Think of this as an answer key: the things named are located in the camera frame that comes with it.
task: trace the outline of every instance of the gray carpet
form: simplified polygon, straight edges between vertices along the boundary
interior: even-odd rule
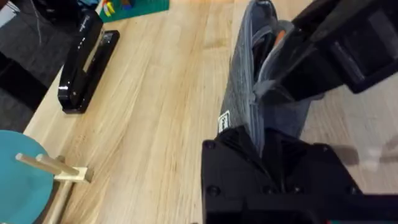
[[[36,18],[29,0],[18,2],[21,12],[0,27],[0,52],[19,62],[44,85],[50,86],[65,61],[72,35],[40,18],[42,44]],[[23,132],[34,111],[31,111],[0,89],[0,129]]]

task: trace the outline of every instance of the wooden dowel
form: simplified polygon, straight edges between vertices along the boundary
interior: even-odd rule
[[[55,202],[54,209],[50,215],[49,224],[57,224],[60,221],[61,214],[65,204],[67,202],[68,194],[70,189],[72,188],[73,182],[66,181],[58,195],[58,199]]]
[[[46,164],[43,164],[43,163],[41,163],[41,162],[35,160],[35,159],[32,158],[32,157],[23,155],[22,153],[18,153],[18,154],[15,156],[15,158],[16,158],[16,160],[18,160],[18,161],[20,161],[20,162],[23,162],[23,163],[25,163],[25,164],[27,164],[27,165],[30,165],[30,166],[32,166],[32,167],[36,167],[36,168],[38,168],[38,169],[44,170],[44,171],[46,171],[46,172],[52,173],[52,174],[54,174],[54,175],[59,175],[59,174],[61,173],[61,170],[60,170],[60,169],[56,169],[56,168],[50,167],[50,166],[48,166],[48,165],[46,165]]]
[[[78,170],[76,170],[58,160],[52,159],[51,157],[49,157],[47,155],[39,154],[36,156],[36,160],[43,164],[51,166],[53,168],[60,169],[70,175],[78,175],[79,174]]]

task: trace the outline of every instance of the gray pouch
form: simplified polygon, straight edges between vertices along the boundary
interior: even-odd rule
[[[277,129],[299,137],[312,99],[295,102],[272,71],[293,24],[278,21],[270,1],[251,1],[246,8],[231,61],[228,84],[218,119],[218,132],[243,125],[259,155],[264,147],[264,130]],[[260,65],[254,61],[253,47],[267,35],[286,34]]]

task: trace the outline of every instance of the stapler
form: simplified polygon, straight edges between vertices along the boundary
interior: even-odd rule
[[[66,114],[84,113],[120,34],[103,29],[95,11],[86,11],[63,66],[58,99]]]

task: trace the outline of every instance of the teal stool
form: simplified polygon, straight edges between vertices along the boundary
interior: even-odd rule
[[[53,174],[17,161],[19,152],[30,157],[47,154],[33,139],[0,130],[0,223],[33,223],[51,194]]]

